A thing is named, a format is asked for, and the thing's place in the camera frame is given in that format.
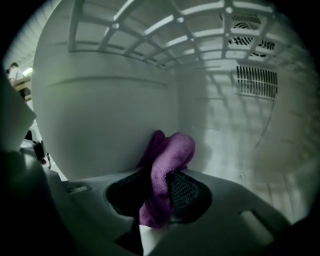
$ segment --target vent slots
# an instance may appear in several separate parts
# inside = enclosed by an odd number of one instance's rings
[[[237,66],[239,93],[274,100],[278,94],[277,73],[256,67]]]
[[[248,13],[235,13],[232,16],[232,20],[235,22],[252,22],[256,24],[261,24],[261,21],[257,15]]]
[[[252,37],[246,37],[246,36],[233,36],[229,39],[228,41],[228,44],[229,45],[237,45],[237,46],[249,46],[251,44],[251,42],[253,41],[254,39]],[[270,41],[265,41],[265,40],[262,40],[259,44],[258,44],[258,47],[260,48],[263,48],[263,49],[267,49],[267,50],[270,50],[270,51],[273,51],[274,48],[275,48],[275,44],[273,42],[270,42]],[[261,58],[264,58],[266,57],[267,55],[264,54],[264,53],[257,53],[257,52],[252,52],[250,54],[250,56],[252,57],[261,57]]]

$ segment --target purple cloth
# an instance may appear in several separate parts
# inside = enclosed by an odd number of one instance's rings
[[[194,140],[177,132],[165,137],[157,130],[141,158],[138,167],[151,167],[152,193],[139,211],[140,225],[150,228],[161,228],[166,225],[173,214],[170,202],[168,177],[176,171],[187,167],[195,154]]]

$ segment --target white lattice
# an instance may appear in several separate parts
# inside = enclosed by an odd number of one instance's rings
[[[68,50],[120,54],[165,70],[212,59],[289,65],[295,73],[313,70],[309,53],[299,43],[297,35],[283,35],[279,30],[285,27],[283,17],[272,5],[232,0],[196,5],[198,1],[164,0],[161,2],[165,6],[165,10],[161,10],[164,18],[152,24],[145,22],[146,29],[138,29],[128,23],[128,18],[145,2],[128,0],[113,18],[107,18],[84,10],[85,0],[74,0]],[[143,14],[146,11],[139,15],[141,21],[144,21]],[[78,42],[81,43],[78,47],[76,34],[79,23],[105,26],[102,40],[96,44]],[[113,36],[120,32],[121,39],[113,40]]]

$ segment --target vent grille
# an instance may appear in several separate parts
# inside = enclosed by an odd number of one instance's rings
[[[232,20],[235,22],[251,22],[261,24],[261,21],[257,15],[248,13],[235,13],[232,16]]]
[[[234,29],[258,30],[259,26],[249,22],[239,22],[233,26]]]
[[[278,94],[277,73],[248,66],[237,66],[238,93],[274,100]]]
[[[245,37],[245,36],[234,36],[229,39],[229,45],[236,44],[241,46],[248,46],[251,44],[253,38],[252,37]],[[261,43],[258,44],[259,47],[268,49],[273,51],[275,49],[275,44],[270,41],[262,40]],[[257,57],[266,57],[266,54],[253,52],[250,56],[257,56]]]

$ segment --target person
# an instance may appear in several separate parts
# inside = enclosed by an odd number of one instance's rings
[[[25,77],[16,62],[11,64],[9,72],[10,74],[8,78],[12,86],[15,86],[17,80]],[[24,88],[19,91],[19,94],[23,99],[25,99],[25,97],[30,94],[30,90],[28,88]]]
[[[16,62],[11,64],[9,72],[9,81],[12,86],[15,85],[17,80],[25,77],[24,74],[22,74],[22,71]]]

